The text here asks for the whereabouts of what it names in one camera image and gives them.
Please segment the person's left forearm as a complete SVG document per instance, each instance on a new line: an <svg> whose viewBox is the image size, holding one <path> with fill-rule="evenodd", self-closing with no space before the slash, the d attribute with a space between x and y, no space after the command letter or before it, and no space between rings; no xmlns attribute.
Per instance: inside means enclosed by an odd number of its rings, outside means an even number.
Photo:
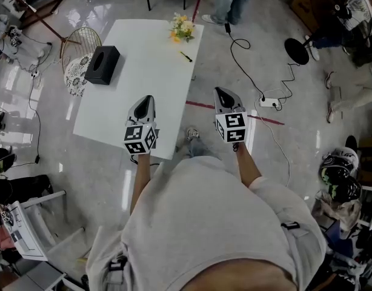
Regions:
<svg viewBox="0 0 372 291"><path fill-rule="evenodd" d="M150 154L138 156L138 165L135 176L133 194L131 198L130 214L132 214L135 205L146 187L150 182Z"/></svg>

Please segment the person's jeans leg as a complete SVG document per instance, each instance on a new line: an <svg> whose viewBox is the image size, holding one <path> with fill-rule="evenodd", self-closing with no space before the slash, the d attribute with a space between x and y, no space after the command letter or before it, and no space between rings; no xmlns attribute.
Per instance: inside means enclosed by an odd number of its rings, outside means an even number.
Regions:
<svg viewBox="0 0 372 291"><path fill-rule="evenodd" d="M200 138L190 138L186 140L182 159L194 158L198 156L210 156L221 160Z"/></svg>

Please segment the floral seat cushion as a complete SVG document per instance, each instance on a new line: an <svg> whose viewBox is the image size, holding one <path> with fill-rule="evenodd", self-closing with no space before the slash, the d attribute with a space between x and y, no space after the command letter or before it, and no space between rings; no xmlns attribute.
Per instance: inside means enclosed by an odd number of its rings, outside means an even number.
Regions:
<svg viewBox="0 0 372 291"><path fill-rule="evenodd" d="M64 82L69 94L82 97L87 80L85 74L93 54L89 53L80 58L72 60L65 68Z"/></svg>

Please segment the person's right forearm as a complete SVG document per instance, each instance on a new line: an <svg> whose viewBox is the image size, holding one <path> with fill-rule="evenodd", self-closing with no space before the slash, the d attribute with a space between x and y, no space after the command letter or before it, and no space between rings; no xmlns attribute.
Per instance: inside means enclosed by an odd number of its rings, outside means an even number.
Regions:
<svg viewBox="0 0 372 291"><path fill-rule="evenodd" d="M236 157L239 166L241 182L246 187L249 187L256 179L260 178L262 175L244 142L239 142L237 144Z"/></svg>

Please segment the white power strip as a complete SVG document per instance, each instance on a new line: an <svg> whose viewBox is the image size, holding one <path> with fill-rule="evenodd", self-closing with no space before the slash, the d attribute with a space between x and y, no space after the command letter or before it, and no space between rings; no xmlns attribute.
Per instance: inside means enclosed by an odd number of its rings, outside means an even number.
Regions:
<svg viewBox="0 0 372 291"><path fill-rule="evenodd" d="M280 106L280 103L279 103L279 100L276 98L261 97L259 99L259 105L261 107L271 107L274 109L278 109Z"/></svg>

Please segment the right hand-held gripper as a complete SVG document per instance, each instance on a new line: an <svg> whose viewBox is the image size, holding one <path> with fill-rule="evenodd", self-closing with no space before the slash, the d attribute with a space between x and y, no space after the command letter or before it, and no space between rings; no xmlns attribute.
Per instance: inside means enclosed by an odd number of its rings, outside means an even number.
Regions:
<svg viewBox="0 0 372 291"><path fill-rule="evenodd" d="M215 87L213 96L215 126L221 139L225 143L244 142L248 129L248 115L240 97L223 87Z"/></svg>

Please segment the yellow white flower bouquet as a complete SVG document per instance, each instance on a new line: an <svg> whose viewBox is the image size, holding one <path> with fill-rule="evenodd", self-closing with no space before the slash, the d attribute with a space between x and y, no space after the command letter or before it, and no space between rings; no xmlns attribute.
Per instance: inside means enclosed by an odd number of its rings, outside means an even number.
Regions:
<svg viewBox="0 0 372 291"><path fill-rule="evenodd" d="M173 42L189 42L194 39L194 23L189 20L188 16L175 12L170 25L170 38Z"/></svg>

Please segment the brown cardboard box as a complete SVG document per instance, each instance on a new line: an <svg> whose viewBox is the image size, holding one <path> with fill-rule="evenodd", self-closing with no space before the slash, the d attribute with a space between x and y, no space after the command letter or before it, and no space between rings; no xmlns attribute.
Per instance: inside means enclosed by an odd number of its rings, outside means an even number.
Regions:
<svg viewBox="0 0 372 291"><path fill-rule="evenodd" d="M314 33L322 25L325 15L317 0L293 0L290 8L310 32Z"/></svg>

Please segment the black tissue box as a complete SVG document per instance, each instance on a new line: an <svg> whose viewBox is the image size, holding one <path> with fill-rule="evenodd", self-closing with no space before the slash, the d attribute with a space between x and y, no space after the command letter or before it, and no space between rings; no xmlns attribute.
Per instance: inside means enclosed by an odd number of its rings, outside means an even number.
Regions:
<svg viewBox="0 0 372 291"><path fill-rule="evenodd" d="M84 79L92 84L109 85L120 53L115 46L97 46Z"/></svg>

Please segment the person's grey shirt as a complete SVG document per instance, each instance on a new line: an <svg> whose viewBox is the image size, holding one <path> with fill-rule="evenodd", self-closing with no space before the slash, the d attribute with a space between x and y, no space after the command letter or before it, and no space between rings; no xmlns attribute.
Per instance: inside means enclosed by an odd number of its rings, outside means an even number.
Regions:
<svg viewBox="0 0 372 291"><path fill-rule="evenodd" d="M215 264L253 259L304 290L326 248L293 191L263 176L246 187L222 161L198 156L157 170L122 230L98 230L86 271L90 291L181 291Z"/></svg>

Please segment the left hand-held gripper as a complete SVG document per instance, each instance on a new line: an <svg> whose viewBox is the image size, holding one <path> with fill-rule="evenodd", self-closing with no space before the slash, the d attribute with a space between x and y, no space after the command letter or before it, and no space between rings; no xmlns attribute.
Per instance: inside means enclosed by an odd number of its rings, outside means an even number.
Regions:
<svg viewBox="0 0 372 291"><path fill-rule="evenodd" d="M156 134L156 123L153 122L155 118L155 100L152 95L142 97L129 109L127 121L145 123L131 125L125 129L124 146L130 155L148 154L156 145L158 136Z"/></svg>

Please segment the black round stand base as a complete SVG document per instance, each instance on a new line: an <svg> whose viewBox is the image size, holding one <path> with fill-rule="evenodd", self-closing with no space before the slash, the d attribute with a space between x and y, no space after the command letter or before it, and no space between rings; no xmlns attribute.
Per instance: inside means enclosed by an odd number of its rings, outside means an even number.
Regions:
<svg viewBox="0 0 372 291"><path fill-rule="evenodd" d="M330 11L346 12L348 9L358 9L360 11L372 10L372 0L317 0L323 14ZM310 49L305 41L301 42L294 38L288 38L284 42L285 51L288 56L297 64L305 65L309 61L308 52Z"/></svg>

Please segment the white framed board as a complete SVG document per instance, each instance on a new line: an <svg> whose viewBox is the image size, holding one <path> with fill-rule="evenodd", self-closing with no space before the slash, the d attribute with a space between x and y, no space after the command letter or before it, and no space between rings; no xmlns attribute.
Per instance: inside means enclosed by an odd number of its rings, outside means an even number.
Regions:
<svg viewBox="0 0 372 291"><path fill-rule="evenodd" d="M47 252L22 204L18 201L9 204L2 212L2 220L16 250L24 259L48 261Z"/></svg>

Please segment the black bag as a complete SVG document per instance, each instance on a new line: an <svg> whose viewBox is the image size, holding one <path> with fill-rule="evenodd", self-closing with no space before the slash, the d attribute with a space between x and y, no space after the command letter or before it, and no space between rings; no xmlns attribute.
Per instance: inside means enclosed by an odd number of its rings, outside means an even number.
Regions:
<svg viewBox="0 0 372 291"><path fill-rule="evenodd" d="M38 175L18 179L0 179L0 204L26 202L30 198L39 198L46 191L54 193L47 175Z"/></svg>

